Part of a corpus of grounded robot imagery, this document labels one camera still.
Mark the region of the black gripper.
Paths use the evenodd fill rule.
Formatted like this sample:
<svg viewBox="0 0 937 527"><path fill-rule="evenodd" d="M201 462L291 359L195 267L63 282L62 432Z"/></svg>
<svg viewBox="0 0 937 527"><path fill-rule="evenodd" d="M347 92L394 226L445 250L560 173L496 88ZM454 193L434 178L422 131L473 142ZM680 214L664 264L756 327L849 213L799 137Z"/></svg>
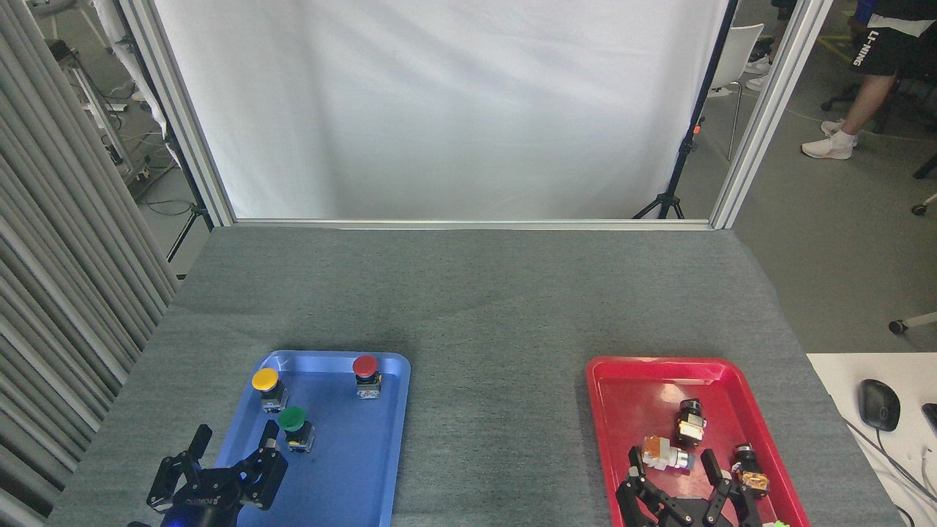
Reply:
<svg viewBox="0 0 937 527"><path fill-rule="evenodd" d="M147 506L162 515L161 526L235 526L243 506L267 511L288 469L277 442L279 431L277 421L267 421L258 448L234 469L201 471L213 430L198 426L187 448L161 460ZM183 476L186 483L178 487Z"/></svg>
<svg viewBox="0 0 937 527"><path fill-rule="evenodd" d="M752 488L724 474L712 448L701 454L701 463L712 486L709 499L676 499L658 488L646 475L641 449L630 448L630 466L616 489L619 513L625 526L716 526L724 520L723 507L730 501L737 525L763 526Z"/></svg>

